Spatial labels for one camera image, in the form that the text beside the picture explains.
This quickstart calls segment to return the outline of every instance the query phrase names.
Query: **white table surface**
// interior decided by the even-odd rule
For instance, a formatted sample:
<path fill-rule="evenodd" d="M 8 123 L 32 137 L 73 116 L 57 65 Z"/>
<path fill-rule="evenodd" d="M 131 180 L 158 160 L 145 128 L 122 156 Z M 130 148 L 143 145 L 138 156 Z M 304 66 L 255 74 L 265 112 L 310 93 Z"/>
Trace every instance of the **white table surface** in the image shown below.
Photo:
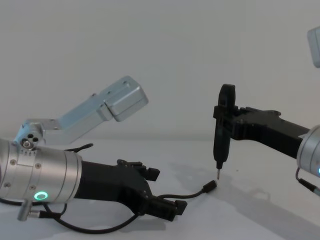
<path fill-rule="evenodd" d="M 81 152 L 86 161 L 115 165 L 124 159 L 158 168 L 158 180 L 150 182 L 154 195 L 195 193 L 216 179 L 209 141 L 81 139 L 72 146 L 90 142 L 94 147 Z M 117 232 L 86 235 L 51 219 L 19 222 L 17 207 L 0 204 L 0 239 L 319 240 L 320 198 L 296 182 L 295 171 L 296 161 L 282 153 L 256 142 L 233 141 L 218 188 L 188 200 L 184 214 L 173 222 L 142 216 Z M 302 175 L 320 185 L 318 178 Z M 75 199 L 63 219 L 104 228 L 130 216 L 119 203 Z"/>

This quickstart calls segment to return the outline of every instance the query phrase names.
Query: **white wall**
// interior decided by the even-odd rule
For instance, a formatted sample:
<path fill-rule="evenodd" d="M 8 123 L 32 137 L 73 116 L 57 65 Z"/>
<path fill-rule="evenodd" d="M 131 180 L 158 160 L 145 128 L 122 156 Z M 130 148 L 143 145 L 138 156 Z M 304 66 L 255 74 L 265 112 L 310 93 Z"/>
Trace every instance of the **white wall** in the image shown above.
<path fill-rule="evenodd" d="M 0 133 L 59 117 L 125 75 L 149 105 L 87 137 L 211 139 L 223 83 L 239 106 L 310 128 L 320 70 L 306 34 L 319 11 L 318 0 L 1 1 Z"/>

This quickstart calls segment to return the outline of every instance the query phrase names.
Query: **green led ring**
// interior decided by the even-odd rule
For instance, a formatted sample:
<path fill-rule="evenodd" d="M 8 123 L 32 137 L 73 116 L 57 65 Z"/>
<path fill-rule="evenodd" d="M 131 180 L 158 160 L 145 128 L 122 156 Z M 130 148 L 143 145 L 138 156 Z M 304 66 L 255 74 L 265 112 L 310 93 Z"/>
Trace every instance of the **green led ring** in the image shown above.
<path fill-rule="evenodd" d="M 48 198 L 48 193 L 46 193 L 45 191 L 39 191 L 34 195 L 34 198 L 36 200 L 44 200 Z"/>

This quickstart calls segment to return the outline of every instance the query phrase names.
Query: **cable connector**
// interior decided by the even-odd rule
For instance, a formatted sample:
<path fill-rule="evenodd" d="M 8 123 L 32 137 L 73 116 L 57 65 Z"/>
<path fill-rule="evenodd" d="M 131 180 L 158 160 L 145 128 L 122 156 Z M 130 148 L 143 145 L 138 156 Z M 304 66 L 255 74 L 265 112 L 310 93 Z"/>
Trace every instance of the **cable connector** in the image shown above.
<path fill-rule="evenodd" d="M 213 191 L 216 187 L 217 187 L 217 182 L 215 180 L 212 180 L 203 186 L 202 191 L 208 194 L 211 191 Z"/>

